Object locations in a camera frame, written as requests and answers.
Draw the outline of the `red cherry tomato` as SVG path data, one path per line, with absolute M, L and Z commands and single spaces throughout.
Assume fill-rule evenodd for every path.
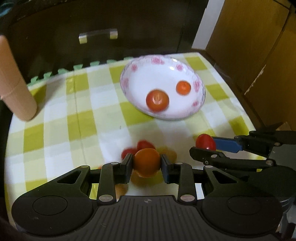
M 121 153 L 121 159 L 124 160 L 127 154 L 135 155 L 137 153 L 136 148 L 126 148 Z
M 197 137 L 195 146 L 196 148 L 200 148 L 200 149 L 206 149 L 206 150 L 212 150 L 212 151 L 216 150 L 216 143 L 214 139 L 206 133 L 200 134 Z
M 142 149 L 147 149 L 147 148 L 151 148 L 151 149 L 155 149 L 154 144 L 152 144 L 151 142 L 147 141 L 147 140 L 140 140 L 137 142 L 137 150 L 142 150 Z

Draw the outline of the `large red tomato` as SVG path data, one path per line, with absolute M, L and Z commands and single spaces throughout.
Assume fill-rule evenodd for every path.
M 147 107 L 153 112 L 166 110 L 170 103 L 169 96 L 163 90 L 159 89 L 150 91 L 147 94 L 145 101 Z

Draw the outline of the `green checkered tablecloth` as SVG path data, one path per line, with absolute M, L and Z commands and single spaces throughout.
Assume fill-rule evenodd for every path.
M 30 191 L 68 171 L 92 169 L 121 160 L 126 148 L 147 140 L 167 147 L 177 161 L 194 168 L 189 150 L 202 133 L 232 138 L 254 130 L 251 119 L 215 68 L 198 53 L 175 54 L 203 80 L 206 100 L 195 115 L 181 121 L 157 120 L 138 111 L 121 91 L 126 60 L 74 70 L 30 86 L 39 113 L 23 122 L 13 117 L 4 161 L 6 208 Z

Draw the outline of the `white floral porcelain bowl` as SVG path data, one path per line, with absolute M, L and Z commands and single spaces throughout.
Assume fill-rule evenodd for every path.
M 187 95 L 176 92 L 179 81 L 191 85 Z M 206 90 L 201 78 L 185 62 L 168 55 L 147 55 L 132 59 L 120 74 L 120 87 L 127 100 L 138 110 L 162 120 L 181 120 L 197 113 L 203 106 Z M 163 90 L 170 99 L 166 110 L 151 111 L 146 104 L 147 94 Z

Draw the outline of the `brown wooden wardrobe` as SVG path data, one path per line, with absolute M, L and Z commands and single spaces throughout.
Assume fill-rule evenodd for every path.
M 295 129 L 295 1 L 225 1 L 206 52 L 257 128 Z

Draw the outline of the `green foam mat edge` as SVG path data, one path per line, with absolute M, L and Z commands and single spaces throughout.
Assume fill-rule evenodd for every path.
M 65 74 L 65 73 L 68 73 L 68 72 L 74 71 L 74 70 L 81 70 L 81 69 L 87 68 L 87 67 L 94 67 L 94 66 L 98 66 L 98 65 L 102 65 L 102 64 L 111 64 L 111 63 L 115 63 L 115 62 L 117 62 L 117 60 L 115 60 L 115 59 L 107 59 L 106 61 L 92 61 L 88 65 L 84 65 L 84 64 L 70 65 L 70 70 L 68 70 L 66 68 L 59 68 L 57 70 L 57 72 L 55 72 L 55 73 L 53 71 L 46 72 L 46 73 L 40 73 L 38 76 L 31 78 L 29 83 L 27 83 L 27 86 L 32 86 L 36 83 L 44 81 L 44 80 L 46 80 L 52 76 L 55 76 L 55 75 Z

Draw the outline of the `pink ribbed cylinder case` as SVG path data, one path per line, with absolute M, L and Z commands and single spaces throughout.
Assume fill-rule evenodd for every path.
M 37 113 L 37 103 L 18 69 L 7 38 L 1 35 L 1 100 L 22 121 Z

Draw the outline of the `dark wooden cabinet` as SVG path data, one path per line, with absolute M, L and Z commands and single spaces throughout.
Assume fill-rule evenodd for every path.
M 95 61 L 189 52 L 207 6 L 207 1 L 1 1 L 1 34 L 30 82 Z

